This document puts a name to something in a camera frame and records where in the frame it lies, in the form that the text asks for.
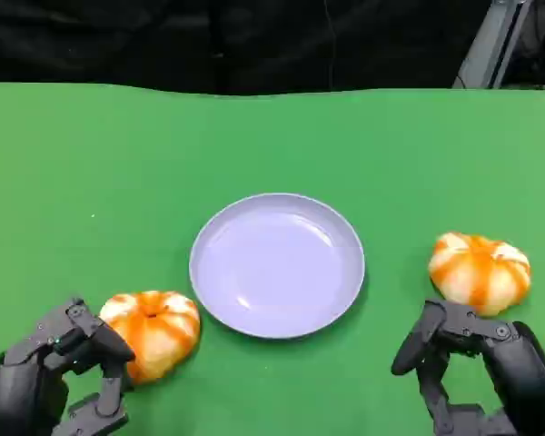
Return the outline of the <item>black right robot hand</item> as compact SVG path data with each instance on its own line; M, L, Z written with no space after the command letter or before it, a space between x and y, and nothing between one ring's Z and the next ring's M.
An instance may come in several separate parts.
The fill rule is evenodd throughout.
M480 355L501 408L452 404L442 379L452 354ZM480 317L469 305L427 300L391 372L416 372L436 435L545 435L545 351L524 322Z

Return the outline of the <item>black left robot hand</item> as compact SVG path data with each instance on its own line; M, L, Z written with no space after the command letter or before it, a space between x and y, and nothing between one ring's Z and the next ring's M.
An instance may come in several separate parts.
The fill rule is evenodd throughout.
M0 435L109 435L128 422L126 365L134 352L81 298L39 320L35 331L0 354ZM67 372L99 367L98 392L68 405Z

